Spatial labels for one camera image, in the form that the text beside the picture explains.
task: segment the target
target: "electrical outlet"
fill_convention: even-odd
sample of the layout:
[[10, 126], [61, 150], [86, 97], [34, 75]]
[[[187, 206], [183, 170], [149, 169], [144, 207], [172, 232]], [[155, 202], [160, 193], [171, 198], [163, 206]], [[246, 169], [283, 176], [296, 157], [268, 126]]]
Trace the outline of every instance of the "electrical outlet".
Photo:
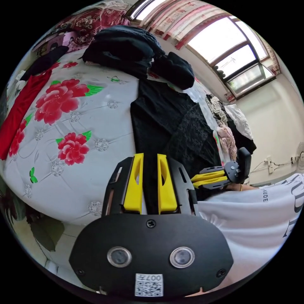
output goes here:
[[267, 162], [268, 162], [268, 166], [271, 165], [271, 156], [267, 156]]
[[267, 157], [267, 163], [268, 163], [269, 174], [271, 174], [271, 173], [273, 173], [273, 166], [272, 166], [272, 162], [271, 162], [271, 156]]

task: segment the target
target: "folded black clothes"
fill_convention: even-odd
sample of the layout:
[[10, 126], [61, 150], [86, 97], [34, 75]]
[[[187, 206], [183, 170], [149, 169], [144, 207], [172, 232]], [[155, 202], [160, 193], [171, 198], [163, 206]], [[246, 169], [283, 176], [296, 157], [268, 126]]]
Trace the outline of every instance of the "folded black clothes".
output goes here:
[[101, 30], [82, 60], [119, 69], [138, 79], [147, 78], [150, 69], [182, 90], [194, 84], [194, 73], [187, 61], [173, 52], [166, 55], [152, 34], [132, 26], [117, 25]]
[[111, 38], [133, 38], [149, 45], [156, 57], [165, 54], [156, 38], [142, 28], [127, 25], [115, 25], [97, 33], [94, 37], [94, 41], [106, 41]]
[[69, 47], [59, 46], [47, 54], [39, 57], [23, 74], [20, 80], [28, 81], [30, 76], [37, 75], [48, 70], [55, 64], [67, 51]]
[[173, 52], [156, 59], [150, 71], [182, 90], [192, 88], [195, 81], [191, 65]]
[[109, 38], [95, 41], [85, 50], [82, 60], [121, 70], [137, 78], [146, 78], [154, 56], [152, 48], [134, 38]]

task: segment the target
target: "black clothing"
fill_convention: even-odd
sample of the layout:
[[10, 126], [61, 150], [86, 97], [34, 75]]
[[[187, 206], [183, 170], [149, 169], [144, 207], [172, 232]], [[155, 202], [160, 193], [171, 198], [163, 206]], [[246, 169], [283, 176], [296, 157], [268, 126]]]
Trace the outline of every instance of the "black clothing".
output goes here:
[[192, 88], [195, 81], [191, 65], [173, 52], [156, 59], [150, 70], [182, 90]]
[[125, 25], [101, 30], [81, 57], [102, 66], [146, 79], [150, 69], [182, 90], [194, 84], [191, 65], [175, 53], [168, 55], [148, 31]]
[[0, 98], [0, 127], [3, 124], [6, 114], [7, 114], [7, 97], [6, 97], [6, 87], [4, 88], [1, 98]]
[[37, 75], [48, 70], [55, 64], [67, 51], [69, 50], [66, 46], [59, 46], [47, 54], [39, 57], [23, 74], [20, 80], [28, 81], [30, 76]]
[[110, 28], [106, 28], [97, 33], [94, 37], [94, 41], [108, 41], [109, 39], [127, 38], [138, 40], [146, 43], [152, 50], [156, 57], [164, 55], [160, 44], [156, 38], [148, 31], [142, 28], [136, 28], [127, 25], [115, 25]]
[[[136, 153], [144, 153], [143, 191], [148, 213], [158, 213], [157, 154], [181, 162], [190, 177], [221, 165], [213, 132], [200, 106], [166, 83], [139, 80], [138, 98], [130, 107]], [[198, 199], [205, 192], [198, 191]]]

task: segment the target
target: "red clothing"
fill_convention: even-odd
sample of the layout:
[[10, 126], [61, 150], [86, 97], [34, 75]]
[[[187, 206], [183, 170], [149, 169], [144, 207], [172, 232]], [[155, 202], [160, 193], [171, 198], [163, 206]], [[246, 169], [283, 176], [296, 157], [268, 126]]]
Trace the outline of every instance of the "red clothing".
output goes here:
[[44, 74], [38, 76], [30, 76], [27, 84], [16, 98], [11, 111], [9, 112], [3, 125], [0, 127], [0, 159], [5, 160], [9, 152], [12, 141], [18, 135], [21, 122], [37, 97], [41, 89], [48, 82], [52, 74], [52, 70], [47, 70]]

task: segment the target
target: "pile of clothes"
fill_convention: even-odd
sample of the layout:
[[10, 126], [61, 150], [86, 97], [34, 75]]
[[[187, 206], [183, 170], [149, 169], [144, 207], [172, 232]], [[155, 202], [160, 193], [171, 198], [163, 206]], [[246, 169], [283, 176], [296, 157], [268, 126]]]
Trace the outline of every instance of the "pile of clothes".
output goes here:
[[242, 111], [235, 104], [224, 105], [216, 96], [206, 95], [206, 102], [218, 123], [217, 132], [222, 149], [236, 160], [237, 150], [245, 147], [250, 154], [257, 148]]
[[173, 52], [166, 55], [151, 33], [132, 26], [116, 25], [100, 31], [81, 58], [138, 79], [146, 79], [149, 69], [182, 90], [191, 88], [195, 80], [187, 61]]

